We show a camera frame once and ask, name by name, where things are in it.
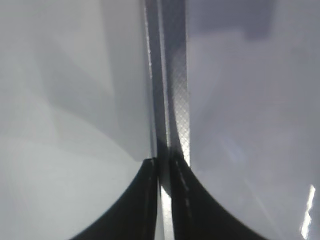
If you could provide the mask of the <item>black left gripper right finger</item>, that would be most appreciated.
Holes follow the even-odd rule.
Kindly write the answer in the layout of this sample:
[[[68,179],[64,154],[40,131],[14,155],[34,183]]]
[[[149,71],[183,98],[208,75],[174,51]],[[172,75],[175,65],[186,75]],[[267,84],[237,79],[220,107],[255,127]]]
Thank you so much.
[[[225,210],[196,178],[183,156],[169,160],[171,211],[176,240],[263,240]]]

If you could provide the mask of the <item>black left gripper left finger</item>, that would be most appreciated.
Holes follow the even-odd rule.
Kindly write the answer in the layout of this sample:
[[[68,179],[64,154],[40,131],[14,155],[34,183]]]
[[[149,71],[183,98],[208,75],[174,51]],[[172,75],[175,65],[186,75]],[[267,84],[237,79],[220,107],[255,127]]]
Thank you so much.
[[[129,187],[74,240],[153,240],[158,211],[156,158],[145,159]]]

